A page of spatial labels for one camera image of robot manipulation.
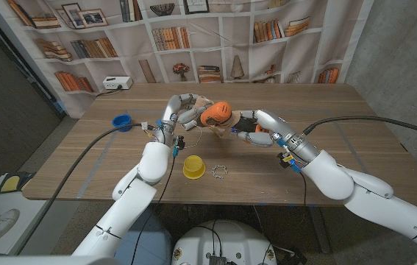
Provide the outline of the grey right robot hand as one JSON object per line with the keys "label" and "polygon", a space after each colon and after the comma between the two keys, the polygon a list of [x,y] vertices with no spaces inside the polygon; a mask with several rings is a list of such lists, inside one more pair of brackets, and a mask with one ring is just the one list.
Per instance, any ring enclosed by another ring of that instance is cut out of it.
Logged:
{"label": "grey right robot hand", "polygon": [[267,110],[242,110],[232,129],[237,137],[255,146],[270,147],[277,142],[280,146],[293,149],[293,128],[278,115]]}

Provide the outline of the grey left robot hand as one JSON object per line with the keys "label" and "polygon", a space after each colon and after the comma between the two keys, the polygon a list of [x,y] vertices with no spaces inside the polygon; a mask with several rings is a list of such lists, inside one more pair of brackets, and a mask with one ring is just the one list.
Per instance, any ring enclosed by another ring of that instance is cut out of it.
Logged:
{"label": "grey left robot hand", "polygon": [[173,95],[169,99],[161,118],[162,127],[157,133],[159,142],[170,146],[176,123],[187,124],[197,120],[212,105],[214,105],[213,101],[198,94],[184,93]]}

